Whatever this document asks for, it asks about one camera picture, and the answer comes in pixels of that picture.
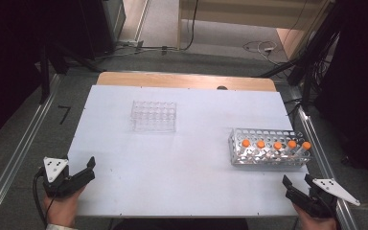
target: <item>desk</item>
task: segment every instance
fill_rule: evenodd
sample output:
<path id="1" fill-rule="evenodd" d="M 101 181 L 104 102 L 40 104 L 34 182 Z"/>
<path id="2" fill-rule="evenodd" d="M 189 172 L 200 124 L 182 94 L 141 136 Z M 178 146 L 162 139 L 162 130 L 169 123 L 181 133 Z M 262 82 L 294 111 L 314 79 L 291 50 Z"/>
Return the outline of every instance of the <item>desk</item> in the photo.
<path id="1" fill-rule="evenodd" d="M 208 82 L 211 84 L 205 88 L 209 89 L 200 89 Z M 217 85 L 232 90 L 214 90 Z M 236 90 L 236 85 L 245 90 Z M 247 87 L 269 91 L 248 91 Z M 274 89 L 271 80 L 250 78 L 101 74 L 68 153 L 70 174 L 80 171 L 90 156 L 97 160 L 96 178 L 80 197 L 79 215 L 294 216 L 282 178 L 286 173 L 295 187 L 306 191 L 306 167 L 262 172 L 230 163 L 227 139 L 232 127 L 291 129 L 280 94 Z M 234 109 L 238 99 L 254 105 L 239 113 Z M 132 131 L 128 121 L 135 100 L 176 102 L 176 132 Z M 270 106 L 264 112 L 255 109 L 265 104 Z"/>
<path id="2" fill-rule="evenodd" d="M 287 57 L 295 58 L 311 32 L 317 30 L 323 22 L 331 2 L 332 0 L 201 0 L 195 20 L 278 28 Z M 179 2 L 178 47 L 181 20 L 192 20 L 195 6 L 196 0 Z"/>

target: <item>white table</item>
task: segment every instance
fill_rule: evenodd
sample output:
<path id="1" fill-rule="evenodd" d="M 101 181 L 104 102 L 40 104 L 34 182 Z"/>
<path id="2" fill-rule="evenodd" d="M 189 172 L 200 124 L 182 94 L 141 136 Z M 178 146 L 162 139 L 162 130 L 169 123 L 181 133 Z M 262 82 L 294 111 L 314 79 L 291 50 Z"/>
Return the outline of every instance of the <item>white table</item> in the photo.
<path id="1" fill-rule="evenodd" d="M 132 131 L 133 101 L 176 102 L 176 132 Z M 68 153 L 70 174 L 91 156 L 97 161 L 79 215 L 296 215 L 282 178 L 286 174 L 306 192 L 307 168 L 256 172 L 232 166 L 227 142 L 232 127 L 291 129 L 277 92 L 94 85 Z"/>

